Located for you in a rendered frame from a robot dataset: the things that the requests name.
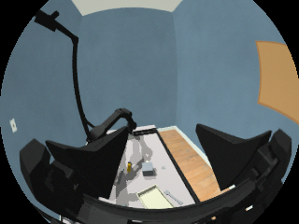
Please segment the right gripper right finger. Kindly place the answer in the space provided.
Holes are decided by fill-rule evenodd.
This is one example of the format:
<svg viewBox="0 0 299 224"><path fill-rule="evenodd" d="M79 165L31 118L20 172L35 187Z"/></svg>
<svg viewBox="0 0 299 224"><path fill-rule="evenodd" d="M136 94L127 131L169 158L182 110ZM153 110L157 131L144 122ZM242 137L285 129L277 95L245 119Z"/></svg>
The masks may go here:
<svg viewBox="0 0 299 224"><path fill-rule="evenodd" d="M243 139L214 130L201 123L195 126L195 133L206 153L221 191L235 185L233 180L247 167L255 150L268 142L272 135L272 131L266 131L250 139Z"/></svg>

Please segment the beige shallow open tray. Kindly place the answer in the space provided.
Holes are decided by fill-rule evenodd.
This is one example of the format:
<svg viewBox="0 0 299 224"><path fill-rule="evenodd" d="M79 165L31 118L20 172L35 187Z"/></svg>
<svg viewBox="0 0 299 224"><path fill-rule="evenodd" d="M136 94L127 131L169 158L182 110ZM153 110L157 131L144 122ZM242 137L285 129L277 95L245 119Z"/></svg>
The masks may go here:
<svg viewBox="0 0 299 224"><path fill-rule="evenodd" d="M145 209L173 208L174 206L169 202L169 199L165 197L160 188L157 187L157 184L139 191L137 194L139 201L144 204L143 206L145 206Z"/></svg>

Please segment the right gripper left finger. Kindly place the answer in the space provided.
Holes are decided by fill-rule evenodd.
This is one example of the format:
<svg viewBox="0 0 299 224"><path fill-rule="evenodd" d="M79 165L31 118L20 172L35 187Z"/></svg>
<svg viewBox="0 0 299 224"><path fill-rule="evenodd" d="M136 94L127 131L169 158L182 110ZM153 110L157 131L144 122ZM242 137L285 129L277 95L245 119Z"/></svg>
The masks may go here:
<svg viewBox="0 0 299 224"><path fill-rule="evenodd" d="M45 143L55 160L76 169L101 198L109 199L127 139L128 127L123 126L83 147L65 146L53 141Z"/></svg>

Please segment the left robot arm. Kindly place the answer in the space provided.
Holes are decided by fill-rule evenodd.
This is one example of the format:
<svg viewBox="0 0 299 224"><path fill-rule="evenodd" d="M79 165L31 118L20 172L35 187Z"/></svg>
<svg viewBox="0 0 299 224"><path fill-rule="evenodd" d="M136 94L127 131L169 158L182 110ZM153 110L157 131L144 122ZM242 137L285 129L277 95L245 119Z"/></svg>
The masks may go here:
<svg viewBox="0 0 299 224"><path fill-rule="evenodd" d="M134 127L137 127L137 126L135 126L137 123L134 122L134 120L132 119L132 115L130 115L130 113L132 113L132 112L128 111L128 109L126 109L126 108L120 108L120 109L117 108L116 111L113 112L112 115L109 116L108 119L106 119L104 123L100 124L100 126L93 127L93 129L90 130L90 134L87 135L86 142L92 143L92 142L96 141L96 139L105 137L109 128L111 128L113 126L113 124L115 124L117 122L117 120L119 120L119 119L127 120L127 123L130 124L130 126L128 126L128 124L127 124L128 133L132 134L132 131L135 129ZM92 139L92 141L90 138Z"/></svg>

